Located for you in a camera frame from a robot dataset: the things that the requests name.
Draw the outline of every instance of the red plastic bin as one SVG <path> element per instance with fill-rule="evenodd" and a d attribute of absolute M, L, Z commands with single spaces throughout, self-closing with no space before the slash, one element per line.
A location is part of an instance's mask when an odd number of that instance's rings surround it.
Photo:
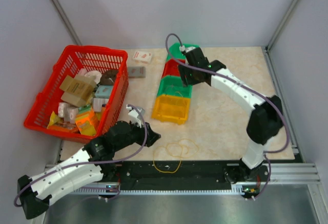
<path fill-rule="evenodd" d="M 45 88 L 37 95 L 34 105 L 24 121 L 24 126 L 28 129 L 85 144 L 106 133 L 117 122 L 128 89 L 127 59 L 126 51 L 98 46 L 66 46 L 58 62 L 53 66 L 53 72 Z M 62 101 L 60 98 L 64 92 L 59 89 L 59 86 L 67 75 L 74 77 L 81 68 L 88 71 L 98 70 L 101 73 L 110 69 L 118 69 L 116 81 L 99 123 L 97 134 L 86 136 L 79 133 L 47 129 L 52 111 L 57 113 L 58 103 Z"/>
<path fill-rule="evenodd" d="M 178 59 L 180 62 L 183 62 L 185 63 L 186 61 L 183 60 L 183 59 Z M 165 76 L 167 75 L 171 75 L 171 76 L 178 76 L 180 77 L 180 72 L 179 72 L 179 69 L 178 69 L 178 63 L 171 59 L 171 60 L 168 60 L 166 63 L 165 63 L 165 67 L 164 67 L 164 70 L 163 70 L 163 74 L 162 74 L 162 78 L 164 78 Z"/>

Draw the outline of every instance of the tan box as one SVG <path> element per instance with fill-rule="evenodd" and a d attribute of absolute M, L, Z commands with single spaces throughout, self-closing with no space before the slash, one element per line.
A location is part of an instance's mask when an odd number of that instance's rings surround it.
<path fill-rule="evenodd" d="M 92 95 L 95 86 L 96 82 L 90 78 L 81 75 L 72 78 L 68 75 L 59 87 L 64 91 L 61 99 L 77 107 L 84 106 Z"/>

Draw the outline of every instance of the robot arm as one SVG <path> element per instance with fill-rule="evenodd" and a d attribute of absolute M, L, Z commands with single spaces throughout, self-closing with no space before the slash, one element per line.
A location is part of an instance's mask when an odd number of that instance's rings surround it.
<path fill-rule="evenodd" d="M 233 176 L 229 176 L 227 180 L 236 182 L 252 178 L 256 174 L 256 170 L 262 165 L 263 152 L 268 149 L 278 131 L 282 128 L 281 119 L 266 101 L 242 88 L 240 85 L 248 86 L 236 78 L 224 64 L 218 60 L 210 63 L 198 47 L 186 48 L 182 53 L 186 56 L 190 66 L 211 70 L 235 81 L 232 82 L 223 77 L 193 70 L 183 65 L 178 66 L 184 86 L 206 82 L 211 87 L 226 93 L 250 116 L 247 126 L 247 134 L 250 137 L 247 151 L 241 159 L 239 171 L 229 174 Z M 282 111 L 279 97 L 273 96 L 269 100 Z"/>
<path fill-rule="evenodd" d="M 129 117 L 133 122 L 118 121 L 106 134 L 91 140 L 69 159 L 49 171 L 32 177 L 24 175 L 18 179 L 18 191 L 20 191 L 30 182 L 47 175 L 48 172 L 56 171 L 32 184 L 19 197 L 27 219 L 41 215 L 60 198 L 80 187 L 96 181 L 111 180 L 116 172 L 116 164 L 97 165 L 92 162 L 112 160 L 115 152 L 133 143 L 142 145 L 145 138 L 145 130 L 139 114 L 131 107 L 127 109 L 130 110 Z M 142 108 L 137 107 L 137 109 L 141 115 L 144 114 Z M 146 123 L 146 126 L 148 132 L 146 146 L 149 147 L 161 136 L 152 131 L 149 123 Z M 68 165 L 80 162 L 88 162 L 88 164 L 66 168 Z"/>

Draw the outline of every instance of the white wall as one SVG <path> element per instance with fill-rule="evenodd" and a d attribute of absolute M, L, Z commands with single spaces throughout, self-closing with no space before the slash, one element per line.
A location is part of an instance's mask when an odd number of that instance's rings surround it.
<path fill-rule="evenodd" d="M 273 47 L 302 153 L 328 193 L 328 0 L 301 0 Z"/>
<path fill-rule="evenodd" d="M 265 46 L 291 0 L 60 0 L 83 44 L 164 47 L 175 32 L 201 46 Z"/>
<path fill-rule="evenodd" d="M 72 41 L 49 0 L 0 0 L 0 222 L 26 223 L 17 179 L 54 160 L 58 139 L 23 127 L 52 65 Z"/>

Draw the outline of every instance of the marble tabletop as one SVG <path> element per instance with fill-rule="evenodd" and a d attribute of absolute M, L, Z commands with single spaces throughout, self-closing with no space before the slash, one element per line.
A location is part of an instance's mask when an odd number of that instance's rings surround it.
<path fill-rule="evenodd" d="M 142 149 L 130 160 L 152 160 L 153 156 L 155 160 L 177 160 L 177 157 L 172 155 L 181 154 L 183 157 L 188 157 L 188 160 L 240 159 L 249 142 L 246 133 L 248 114 L 226 94 L 202 83 L 193 87 L 189 118 L 185 124 L 162 123 L 151 119 L 167 53 L 164 48 L 139 49 L 154 54 L 150 64 L 140 64 L 132 61 L 131 56 L 135 50 L 126 50 L 129 55 L 127 64 L 145 66 L 146 78 L 129 79 L 119 120 L 129 121 L 126 104 L 143 107 L 146 110 L 145 121 L 150 123 L 153 131 L 161 134 L 161 139 L 153 146 Z M 210 62 L 215 59 L 221 61 L 237 78 L 256 91 L 266 96 L 275 93 L 260 47 L 215 47 L 202 48 L 202 50 Z M 279 149 L 284 145 L 284 129 L 280 130 L 276 138 L 270 150 Z M 82 146 L 76 142 L 64 141 L 61 160 L 67 159 Z M 138 148 L 137 144 L 128 146 L 118 151 L 114 158 L 129 156 Z M 294 159 L 291 145 L 281 153 L 270 154 L 269 158 Z"/>

